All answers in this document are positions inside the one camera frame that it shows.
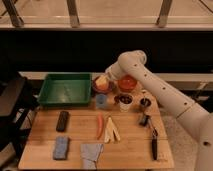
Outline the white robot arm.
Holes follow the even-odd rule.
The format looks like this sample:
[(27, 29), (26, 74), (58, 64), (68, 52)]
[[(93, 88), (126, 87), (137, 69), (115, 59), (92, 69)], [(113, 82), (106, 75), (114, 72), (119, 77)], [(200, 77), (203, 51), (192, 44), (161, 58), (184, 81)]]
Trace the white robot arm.
[(142, 50), (123, 52), (104, 75), (109, 80), (130, 75), (139, 81), (198, 142), (194, 171), (213, 171), (213, 113), (149, 71), (145, 67), (146, 61), (147, 56)]

